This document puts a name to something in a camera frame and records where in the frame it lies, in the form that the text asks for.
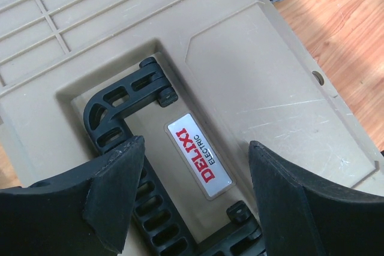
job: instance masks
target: wooden table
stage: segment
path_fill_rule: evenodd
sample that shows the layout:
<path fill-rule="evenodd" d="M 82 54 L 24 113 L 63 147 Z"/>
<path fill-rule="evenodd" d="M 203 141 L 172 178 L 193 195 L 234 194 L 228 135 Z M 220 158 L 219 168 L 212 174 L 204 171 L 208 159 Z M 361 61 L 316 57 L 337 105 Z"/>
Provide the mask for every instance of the wooden table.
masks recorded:
<path fill-rule="evenodd" d="M 276 8 L 384 150 L 384 0 L 284 0 Z M 0 147 L 0 188 L 20 185 Z"/>

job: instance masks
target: tool case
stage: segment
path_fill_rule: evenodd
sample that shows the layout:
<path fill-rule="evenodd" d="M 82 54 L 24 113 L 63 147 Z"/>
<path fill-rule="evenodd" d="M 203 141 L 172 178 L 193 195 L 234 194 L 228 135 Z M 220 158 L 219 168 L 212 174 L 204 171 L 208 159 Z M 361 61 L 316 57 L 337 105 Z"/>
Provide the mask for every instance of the tool case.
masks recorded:
<path fill-rule="evenodd" d="M 153 242 L 168 218 L 167 235 L 201 247 L 233 207 L 256 243 L 253 140 L 384 195 L 381 154 L 269 0 L 0 3 L 0 139 L 23 185 L 144 136 L 123 255 L 178 255 Z"/>

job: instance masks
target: brand sticker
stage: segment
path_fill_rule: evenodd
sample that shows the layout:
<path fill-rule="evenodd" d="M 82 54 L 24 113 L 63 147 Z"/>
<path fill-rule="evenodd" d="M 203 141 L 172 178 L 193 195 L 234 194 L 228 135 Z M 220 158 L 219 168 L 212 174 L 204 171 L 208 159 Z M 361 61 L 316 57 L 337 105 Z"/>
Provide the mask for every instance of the brand sticker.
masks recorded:
<path fill-rule="evenodd" d="M 208 196 L 213 197 L 232 184 L 232 179 L 190 114 L 168 125 L 168 129 Z"/>

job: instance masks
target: black object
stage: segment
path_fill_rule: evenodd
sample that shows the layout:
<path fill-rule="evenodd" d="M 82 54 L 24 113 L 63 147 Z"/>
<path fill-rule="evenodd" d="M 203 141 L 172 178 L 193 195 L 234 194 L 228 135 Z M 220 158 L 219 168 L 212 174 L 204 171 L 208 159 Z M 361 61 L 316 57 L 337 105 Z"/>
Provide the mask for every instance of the black object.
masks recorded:
<path fill-rule="evenodd" d="M 139 67 L 99 91 L 85 107 L 85 128 L 101 154 L 133 136 L 124 118 L 155 100 L 166 107 L 178 99 L 155 58 L 145 59 Z M 234 216 L 235 208 L 242 218 Z M 227 214 L 231 223 L 197 245 L 145 158 L 133 216 L 152 255 L 256 256 L 263 252 L 261 230 L 248 207 L 243 202 L 236 203 Z"/>
<path fill-rule="evenodd" d="M 134 137 L 29 188 L 0 190 L 0 254 L 113 256 L 124 247 L 144 160 Z"/>
<path fill-rule="evenodd" d="M 268 256 L 382 254 L 384 197 L 330 182 L 256 141 L 249 160 Z"/>

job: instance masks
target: white label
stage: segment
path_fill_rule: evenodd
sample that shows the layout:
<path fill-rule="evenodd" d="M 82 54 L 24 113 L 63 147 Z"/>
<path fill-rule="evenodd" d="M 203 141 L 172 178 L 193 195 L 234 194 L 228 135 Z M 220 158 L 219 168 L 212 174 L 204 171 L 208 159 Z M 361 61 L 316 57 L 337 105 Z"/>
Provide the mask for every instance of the white label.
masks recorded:
<path fill-rule="evenodd" d="M 227 171 L 190 114 L 168 125 L 168 129 L 208 196 L 212 197 L 232 184 Z"/>

